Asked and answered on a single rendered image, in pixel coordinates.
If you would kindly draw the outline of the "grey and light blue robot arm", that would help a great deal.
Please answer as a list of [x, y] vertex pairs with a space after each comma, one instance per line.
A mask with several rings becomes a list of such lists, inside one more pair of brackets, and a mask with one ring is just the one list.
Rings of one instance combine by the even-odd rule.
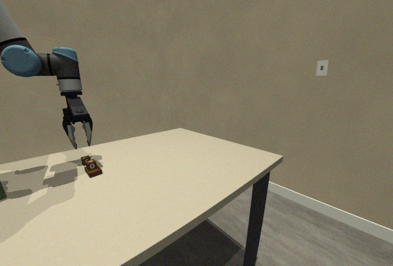
[[[56, 75], [61, 92], [82, 90], [76, 51], [56, 47], [52, 54], [36, 54], [1, 0], [0, 56], [3, 66], [16, 76]], [[66, 101], [74, 120], [89, 118], [80, 97], [66, 98]]]

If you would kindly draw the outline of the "brown wooden tray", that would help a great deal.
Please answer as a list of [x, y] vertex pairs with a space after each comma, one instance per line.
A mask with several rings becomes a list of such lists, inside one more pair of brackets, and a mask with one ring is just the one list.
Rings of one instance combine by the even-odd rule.
[[86, 173], [88, 174], [88, 176], [89, 176], [90, 178], [102, 174], [102, 169], [101, 169], [98, 165], [97, 165], [97, 168], [96, 168], [96, 169], [91, 170], [91, 171], [88, 171], [88, 169], [87, 169], [86, 167], [84, 167], [84, 168], [85, 168], [85, 171], [86, 171]]

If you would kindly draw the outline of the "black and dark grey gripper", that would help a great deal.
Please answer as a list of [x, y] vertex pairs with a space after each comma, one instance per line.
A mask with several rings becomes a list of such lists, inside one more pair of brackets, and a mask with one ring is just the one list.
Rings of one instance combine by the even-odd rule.
[[[72, 97], [77, 97], [77, 95], [82, 95], [82, 91], [61, 92], [60, 94], [61, 94], [61, 96], [65, 95], [66, 98], [72, 98]], [[73, 124], [75, 124], [76, 122], [83, 123], [82, 128], [85, 130], [85, 133], [87, 136], [87, 143], [90, 146], [91, 145], [91, 137], [92, 137], [92, 119], [90, 117], [90, 114], [89, 114], [88, 119], [74, 120], [69, 107], [67, 107], [67, 109], [63, 109], [63, 114], [64, 114], [63, 128], [64, 128], [71, 144], [73, 145], [73, 147], [77, 150], [77, 143], [75, 142], [76, 138], [74, 136], [75, 127], [71, 124], [71, 122]]]

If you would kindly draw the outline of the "brown number cube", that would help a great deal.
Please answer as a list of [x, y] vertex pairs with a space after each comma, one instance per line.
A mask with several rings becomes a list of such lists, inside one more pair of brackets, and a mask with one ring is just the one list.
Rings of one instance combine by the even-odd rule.
[[94, 170], [97, 168], [96, 161], [94, 159], [85, 161], [85, 163], [86, 163], [86, 168], [88, 169], [88, 171], [91, 171], [91, 170]]
[[91, 159], [91, 158], [90, 158], [89, 155], [88, 155], [88, 156], [81, 157], [82, 164], [83, 164], [84, 166], [86, 166], [85, 161], [88, 161], [88, 160], [90, 160], [90, 159]]

